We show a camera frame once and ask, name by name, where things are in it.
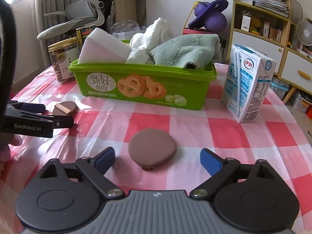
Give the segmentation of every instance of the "human hand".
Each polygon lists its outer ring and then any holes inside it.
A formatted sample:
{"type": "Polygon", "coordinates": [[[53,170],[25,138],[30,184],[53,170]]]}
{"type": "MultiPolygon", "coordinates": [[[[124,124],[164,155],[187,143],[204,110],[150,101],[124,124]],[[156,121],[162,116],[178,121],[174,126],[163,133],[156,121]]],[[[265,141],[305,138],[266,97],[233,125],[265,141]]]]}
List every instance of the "human hand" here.
{"type": "MultiPolygon", "coordinates": [[[[22,143],[22,138],[17,134],[13,135],[12,139],[9,142],[9,144],[13,146],[20,146],[22,143]]],[[[9,146],[4,146],[0,149],[0,178],[2,177],[3,171],[5,170],[6,162],[10,159],[10,157],[11,151],[9,146]]]]}

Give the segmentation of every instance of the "purple toy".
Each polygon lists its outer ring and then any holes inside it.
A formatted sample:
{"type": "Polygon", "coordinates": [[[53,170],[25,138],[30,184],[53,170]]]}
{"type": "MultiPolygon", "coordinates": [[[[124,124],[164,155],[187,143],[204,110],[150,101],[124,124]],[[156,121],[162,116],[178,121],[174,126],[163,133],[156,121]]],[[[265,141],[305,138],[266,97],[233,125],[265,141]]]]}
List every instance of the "purple toy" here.
{"type": "Polygon", "coordinates": [[[208,32],[219,33],[227,26],[227,19],[221,13],[228,7],[227,0],[215,0],[211,3],[200,2],[194,9],[194,14],[197,17],[189,25],[189,29],[206,28],[208,32]]]}

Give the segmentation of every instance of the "white fan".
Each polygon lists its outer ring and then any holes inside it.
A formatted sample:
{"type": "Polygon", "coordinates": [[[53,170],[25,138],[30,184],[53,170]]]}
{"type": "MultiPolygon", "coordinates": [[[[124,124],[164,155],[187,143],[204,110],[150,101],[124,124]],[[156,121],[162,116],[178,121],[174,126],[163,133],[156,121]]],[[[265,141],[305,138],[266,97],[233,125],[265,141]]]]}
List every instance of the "white fan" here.
{"type": "Polygon", "coordinates": [[[291,0],[291,22],[294,24],[303,20],[303,10],[296,0],[291,0]]]}
{"type": "Polygon", "coordinates": [[[300,21],[296,26],[299,40],[306,46],[312,46],[312,25],[308,21],[300,21]]]}

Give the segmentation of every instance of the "stack of magazines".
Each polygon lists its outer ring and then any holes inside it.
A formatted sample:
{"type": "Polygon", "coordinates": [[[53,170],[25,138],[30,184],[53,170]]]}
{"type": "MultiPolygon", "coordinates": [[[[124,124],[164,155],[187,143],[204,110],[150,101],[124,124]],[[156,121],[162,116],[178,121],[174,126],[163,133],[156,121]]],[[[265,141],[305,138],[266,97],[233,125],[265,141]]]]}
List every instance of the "stack of magazines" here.
{"type": "Polygon", "coordinates": [[[254,5],[289,18],[289,8],[282,0],[253,0],[254,5]]]}

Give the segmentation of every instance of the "mint green towel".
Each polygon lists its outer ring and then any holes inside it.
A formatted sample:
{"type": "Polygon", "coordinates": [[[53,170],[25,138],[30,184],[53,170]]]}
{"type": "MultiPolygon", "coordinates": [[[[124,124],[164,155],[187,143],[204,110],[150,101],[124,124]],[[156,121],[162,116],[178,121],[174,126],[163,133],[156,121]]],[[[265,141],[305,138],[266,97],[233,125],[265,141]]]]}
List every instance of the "mint green towel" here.
{"type": "Polygon", "coordinates": [[[149,52],[156,65],[205,69],[209,62],[220,62],[217,34],[190,34],[176,37],[149,52]]]}

